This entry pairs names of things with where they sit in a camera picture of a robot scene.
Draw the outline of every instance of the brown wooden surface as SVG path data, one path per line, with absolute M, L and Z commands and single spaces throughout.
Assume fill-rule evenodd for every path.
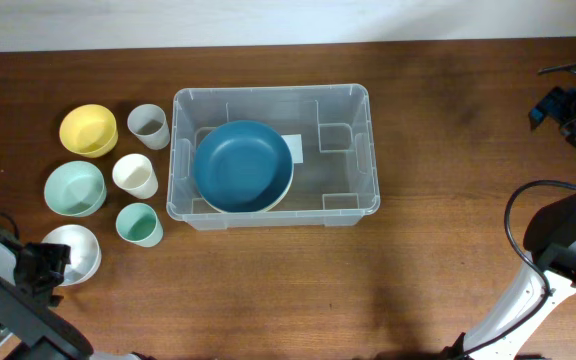
M 159 359 L 351 359 L 382 351 L 438 351 L 480 321 L 513 279 L 519 259 L 502 213 L 522 183 L 576 182 L 576 150 L 527 113 L 576 61 L 576 39 L 372 43 L 254 48 L 0 54 L 0 211 L 24 241 L 69 223 L 91 229 L 103 261 L 84 284 L 60 288 L 57 313 L 96 349 Z M 126 118 L 142 103 L 171 120 L 188 87 L 361 83 L 370 92 L 381 208 L 350 228 L 249 228 L 197 232 L 165 212 L 168 148 L 151 151 Z M 109 187 L 92 216 L 51 212 L 42 189 L 58 165 L 81 159 L 59 143 L 63 116 L 98 103 L 119 143 L 92 162 Z M 112 183 L 114 162 L 140 152 L 160 189 L 147 200 L 164 240 L 144 249 L 114 230 L 135 199 Z M 521 238 L 541 206 L 535 190 L 514 213 Z M 576 296 L 524 347 L 576 359 Z

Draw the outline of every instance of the cup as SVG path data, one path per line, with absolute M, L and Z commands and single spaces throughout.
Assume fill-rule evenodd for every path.
M 138 199 L 148 199 L 155 195 L 159 187 L 152 163 L 141 154 L 130 154 L 119 159 L 112 168 L 112 180 Z
M 117 144 L 115 116 L 101 105 L 84 105 L 66 115 L 59 139 L 68 151 L 89 158 L 100 157 Z
M 157 213 L 143 203 L 123 208 L 117 215 L 115 226 L 122 239 L 143 247 L 157 245 L 164 236 Z
M 97 237 L 80 225 L 64 225 L 51 231 L 41 241 L 46 244 L 70 246 L 70 264 L 64 270 L 61 286 L 82 283 L 90 279 L 101 264 L 101 248 Z
M 86 161 L 71 161 L 50 174 L 44 200 L 59 215 L 88 216 L 106 200 L 106 185 L 99 169 Z
M 128 115 L 128 129 L 152 150 L 161 150 L 170 142 L 166 114 L 157 105 L 137 106 Z

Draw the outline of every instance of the blue bowl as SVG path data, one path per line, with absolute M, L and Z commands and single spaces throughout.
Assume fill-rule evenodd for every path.
M 255 121 L 234 121 L 212 131 L 195 154 L 201 196 L 221 212 L 267 211 L 286 195 L 293 163 L 284 139 Z

